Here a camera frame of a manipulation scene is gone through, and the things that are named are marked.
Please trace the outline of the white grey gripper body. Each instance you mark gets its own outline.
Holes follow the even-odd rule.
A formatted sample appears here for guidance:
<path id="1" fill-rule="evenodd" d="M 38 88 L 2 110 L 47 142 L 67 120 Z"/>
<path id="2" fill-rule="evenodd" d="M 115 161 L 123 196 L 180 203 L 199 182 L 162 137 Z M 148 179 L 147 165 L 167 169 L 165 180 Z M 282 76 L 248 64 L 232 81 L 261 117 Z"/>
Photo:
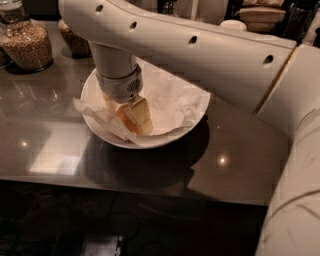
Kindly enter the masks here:
<path id="1" fill-rule="evenodd" d="M 96 71 L 101 91 L 116 103 L 126 103 L 136 97 L 143 88 L 142 70 L 139 65 L 122 78 L 106 78 Z"/>

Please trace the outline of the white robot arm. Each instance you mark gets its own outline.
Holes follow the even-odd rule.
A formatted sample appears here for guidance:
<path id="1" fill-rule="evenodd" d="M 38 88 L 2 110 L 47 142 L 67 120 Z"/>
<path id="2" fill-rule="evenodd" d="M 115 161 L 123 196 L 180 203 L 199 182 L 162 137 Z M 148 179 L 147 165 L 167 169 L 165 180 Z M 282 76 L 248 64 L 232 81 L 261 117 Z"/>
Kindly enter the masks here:
<path id="1" fill-rule="evenodd" d="M 256 115 L 293 140 L 256 256 L 320 256 L 320 49 L 160 15 L 125 0 L 59 0 L 93 49 L 102 90 L 117 102 L 143 59 Z"/>

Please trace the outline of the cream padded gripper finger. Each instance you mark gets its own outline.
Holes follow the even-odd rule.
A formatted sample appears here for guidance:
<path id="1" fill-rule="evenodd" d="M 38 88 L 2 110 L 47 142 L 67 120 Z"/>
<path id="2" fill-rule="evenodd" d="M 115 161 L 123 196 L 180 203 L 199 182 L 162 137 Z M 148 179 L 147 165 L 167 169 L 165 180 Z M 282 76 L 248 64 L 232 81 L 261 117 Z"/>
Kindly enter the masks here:
<path id="1" fill-rule="evenodd" d="M 140 135 L 149 135 L 153 129 L 148 102 L 139 97 L 128 103 L 125 109 L 126 115 L 137 126 Z"/>
<path id="2" fill-rule="evenodd" d="M 108 110 L 115 113 L 119 107 L 119 104 L 113 101 L 110 97 L 108 97 L 106 94 L 103 94 L 103 99 L 105 102 L 105 106 Z"/>

